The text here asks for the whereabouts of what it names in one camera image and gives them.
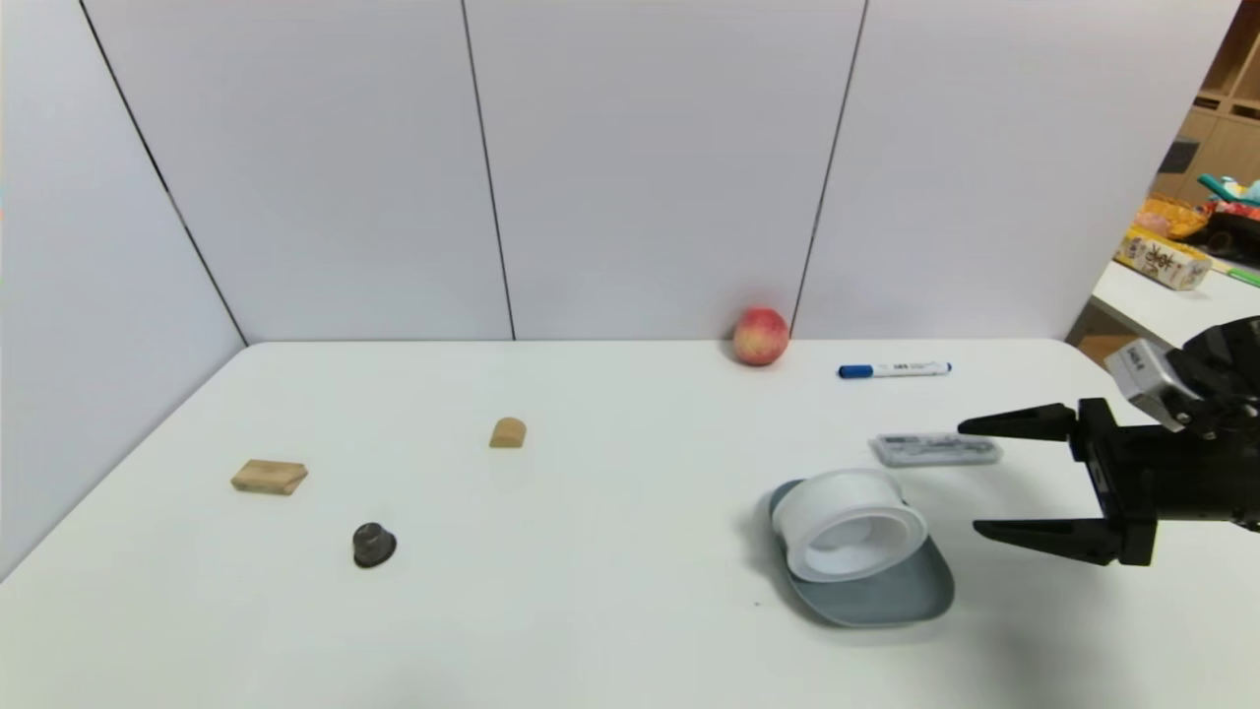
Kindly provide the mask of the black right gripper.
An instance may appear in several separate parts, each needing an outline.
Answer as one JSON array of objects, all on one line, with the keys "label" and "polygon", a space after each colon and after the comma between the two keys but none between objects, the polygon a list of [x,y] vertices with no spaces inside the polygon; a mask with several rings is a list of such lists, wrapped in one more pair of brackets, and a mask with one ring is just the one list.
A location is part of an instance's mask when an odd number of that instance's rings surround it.
[{"label": "black right gripper", "polygon": [[1162,521],[1246,525],[1246,443],[1237,436],[1120,424],[1108,400],[1033,407],[958,423],[959,434],[1067,441],[1102,519],[976,520],[990,542],[1109,565],[1150,565]]}]

